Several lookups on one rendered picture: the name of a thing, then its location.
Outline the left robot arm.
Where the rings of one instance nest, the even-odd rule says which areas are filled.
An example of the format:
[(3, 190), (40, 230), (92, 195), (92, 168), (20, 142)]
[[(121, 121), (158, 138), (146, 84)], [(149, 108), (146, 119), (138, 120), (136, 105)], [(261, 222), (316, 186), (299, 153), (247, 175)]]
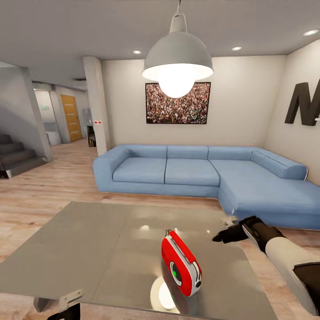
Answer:
[(48, 317), (47, 320), (80, 320), (81, 303), (77, 303), (71, 307), (69, 307), (68, 304), (82, 298), (84, 294), (85, 290), (81, 289), (61, 297), (59, 300), (58, 313)]

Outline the radio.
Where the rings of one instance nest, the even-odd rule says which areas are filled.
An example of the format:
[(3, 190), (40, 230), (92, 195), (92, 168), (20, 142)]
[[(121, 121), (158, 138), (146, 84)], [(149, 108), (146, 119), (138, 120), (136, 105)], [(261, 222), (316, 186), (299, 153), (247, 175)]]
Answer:
[(161, 254), (181, 292), (185, 296), (195, 294), (200, 289), (202, 270), (175, 231), (167, 231), (162, 241)]

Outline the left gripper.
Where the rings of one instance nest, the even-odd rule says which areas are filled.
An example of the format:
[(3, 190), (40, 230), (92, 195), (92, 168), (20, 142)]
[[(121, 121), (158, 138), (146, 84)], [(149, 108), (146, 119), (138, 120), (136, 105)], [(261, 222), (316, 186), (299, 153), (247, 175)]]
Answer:
[(65, 315), (68, 316), (70, 318), (70, 320), (80, 320), (80, 304), (81, 303), (77, 303), (62, 313), (57, 313), (55, 315), (52, 315), (52, 316), (48, 317), (47, 320), (57, 320), (60, 317), (65, 316)]

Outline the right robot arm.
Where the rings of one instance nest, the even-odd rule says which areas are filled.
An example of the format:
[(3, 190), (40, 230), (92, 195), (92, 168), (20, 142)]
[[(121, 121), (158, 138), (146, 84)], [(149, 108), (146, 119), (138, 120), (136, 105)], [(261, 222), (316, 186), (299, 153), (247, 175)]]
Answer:
[(275, 266), (300, 305), (312, 316), (320, 316), (320, 257), (287, 239), (278, 228), (267, 226), (256, 215), (239, 221), (224, 218), (226, 226), (212, 240), (230, 243), (251, 239)]

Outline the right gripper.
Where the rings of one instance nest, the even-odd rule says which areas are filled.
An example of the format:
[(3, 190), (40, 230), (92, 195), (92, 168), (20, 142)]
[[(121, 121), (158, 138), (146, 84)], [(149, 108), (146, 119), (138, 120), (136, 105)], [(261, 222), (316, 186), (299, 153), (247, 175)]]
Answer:
[(221, 242), (223, 243), (230, 243), (230, 242), (237, 242), (241, 241), (234, 229), (235, 226), (232, 226), (228, 229), (222, 230), (216, 235), (212, 240), (213, 242)]

